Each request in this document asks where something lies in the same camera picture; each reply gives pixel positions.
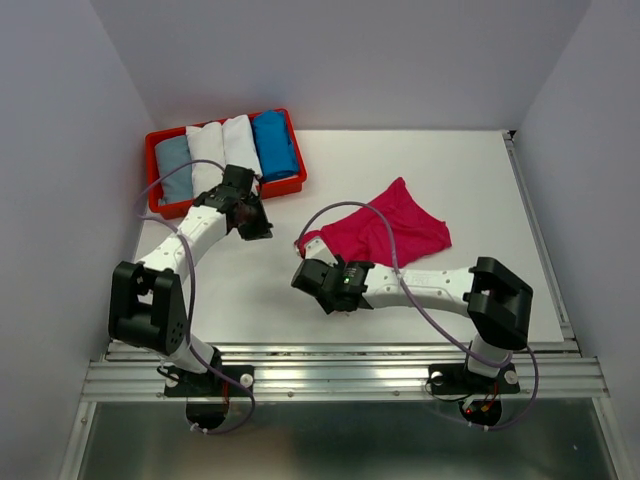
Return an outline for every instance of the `magenta towel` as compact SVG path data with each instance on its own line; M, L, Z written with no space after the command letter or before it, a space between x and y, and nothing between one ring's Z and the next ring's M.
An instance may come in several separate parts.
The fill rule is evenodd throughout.
M377 208L391 224L401 268L451 246L446 223L433 218L411 198L402 177L369 205ZM391 266L389 235L380 217L368 208L362 207L336 223L308 232L302 239L303 245L317 236L324 240L331 253L340 255L345 262L369 261Z

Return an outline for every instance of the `folded cloth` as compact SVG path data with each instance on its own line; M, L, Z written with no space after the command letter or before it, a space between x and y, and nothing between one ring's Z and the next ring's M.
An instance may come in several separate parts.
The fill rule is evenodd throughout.
M155 148L158 173L162 177L180 165L191 161L189 143L186 135L168 138L158 143ZM193 198L191 185L191 165L178 170L162 181L164 197L162 204L183 202Z
M292 177L300 171L283 112L264 112L253 119L251 126L265 181Z
M262 177L249 117L240 115L222 124L224 155L227 165L250 168L258 178Z
M213 160L224 168L222 125L207 123L204 127L187 127L187 141L191 160ZM193 196L211 190L222 182L222 170L210 163L194 163L191 171Z
M407 191L403 178L369 202L391 224L396 241L398 265L404 267L418 258L451 246L445 222L425 212ZM391 243L378 215L362 207L342 220L305 234L302 244L321 237L334 255L345 262L369 261L391 264Z

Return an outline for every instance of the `white table surface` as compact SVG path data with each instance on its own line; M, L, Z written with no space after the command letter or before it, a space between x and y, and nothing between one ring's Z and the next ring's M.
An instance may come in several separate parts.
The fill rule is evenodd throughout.
M274 238L216 244L197 266L192 331L206 342L442 343L414 310L360 310L325 315L316 301L290 286L300 263L292 242L321 207L370 201L397 177L427 212L447 222L453 246L411 264L454 269L492 256L534 290L529 340L560 342L562 333L501 132L297 131L308 171L300 193L267 199ZM341 207L317 220L336 221ZM147 222L135 258L155 248L168 230ZM185 298L189 282L183 285ZM457 338L471 340L470 320L433 311Z

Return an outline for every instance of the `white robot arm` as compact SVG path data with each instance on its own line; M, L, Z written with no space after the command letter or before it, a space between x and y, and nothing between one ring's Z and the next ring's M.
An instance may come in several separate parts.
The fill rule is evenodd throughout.
M345 264L319 237L303 251L291 285L315 297L326 313L413 306L393 268ZM422 307L473 321L478 334L470 349L477 357L501 364L526 347L533 290L497 260L481 257L476 266L455 270L403 269L400 276ZM496 379L501 369L469 356L465 372Z
M178 235L189 246L193 267L234 228L244 240L271 238L272 225L253 190L253 180L252 170L228 165L222 183L194 200L177 233L139 262L121 262L116 267L109 312L111 338L153 350L187 372L207 372L191 349L214 368L219 366L219 352L189 334L182 295L189 259Z

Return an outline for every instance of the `blue folded towel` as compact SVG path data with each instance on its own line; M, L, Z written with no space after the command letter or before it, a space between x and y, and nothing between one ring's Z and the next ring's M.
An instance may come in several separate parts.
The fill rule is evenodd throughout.
M156 163L160 176L191 161L186 135L168 138L156 145ZM193 198L191 167L184 167L162 181L163 204L183 202Z
M251 126L266 182L292 177L300 172L283 112L264 112L253 119Z

